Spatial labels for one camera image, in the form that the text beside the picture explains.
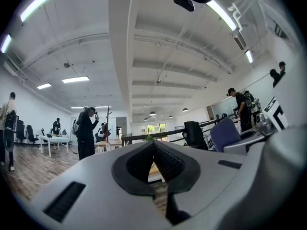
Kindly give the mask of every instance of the fluorescent light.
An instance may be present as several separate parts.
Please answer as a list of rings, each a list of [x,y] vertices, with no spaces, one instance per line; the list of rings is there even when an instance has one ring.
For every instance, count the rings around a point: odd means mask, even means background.
[[[8,48],[9,44],[11,42],[11,36],[10,35],[7,35],[5,40],[4,40],[4,43],[1,47],[1,51],[2,53],[5,53],[6,49]]]
[[[249,60],[249,62],[250,63],[252,63],[253,62],[253,57],[251,56],[251,53],[250,53],[250,51],[248,50],[248,51],[246,51],[246,56],[248,57],[248,60]]]
[[[236,29],[236,24],[232,21],[229,15],[222,9],[220,5],[216,3],[216,1],[212,0],[207,3],[207,5],[212,8],[230,27],[232,31]]]
[[[94,106],[94,108],[107,108],[107,106]]]
[[[69,83],[69,82],[80,82],[80,81],[89,81],[88,76],[84,77],[77,77],[77,78],[71,78],[71,79],[62,79],[64,83]]]
[[[25,19],[45,1],[46,0],[34,0],[20,15],[21,21],[24,22]]]
[[[41,89],[44,89],[44,88],[47,88],[47,87],[51,87],[51,84],[50,84],[50,83],[46,83],[46,84],[44,84],[44,85],[38,86],[37,88],[38,88],[39,90],[41,90]]]

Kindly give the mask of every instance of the ceiling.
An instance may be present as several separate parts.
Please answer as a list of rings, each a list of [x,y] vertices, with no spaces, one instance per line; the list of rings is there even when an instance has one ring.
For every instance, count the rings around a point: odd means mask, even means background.
[[[267,50],[256,2],[242,18],[247,47],[241,50],[206,4],[194,3],[188,12],[173,0],[48,0],[22,23],[19,15],[31,1],[24,0],[12,18],[7,55],[24,84],[66,111],[111,105],[133,114],[133,122],[151,111],[176,117],[205,86],[217,88],[246,68],[247,49],[254,58]],[[235,2],[215,1],[225,11]],[[76,76],[90,81],[61,81]],[[52,87],[37,89],[47,82]]]
[[[67,111],[99,105],[124,111],[109,40],[108,0],[47,0],[21,22],[18,15],[32,1],[23,1],[9,27],[7,55],[23,72],[24,84]],[[90,80],[62,82],[77,76]],[[51,87],[36,88],[48,82]]]

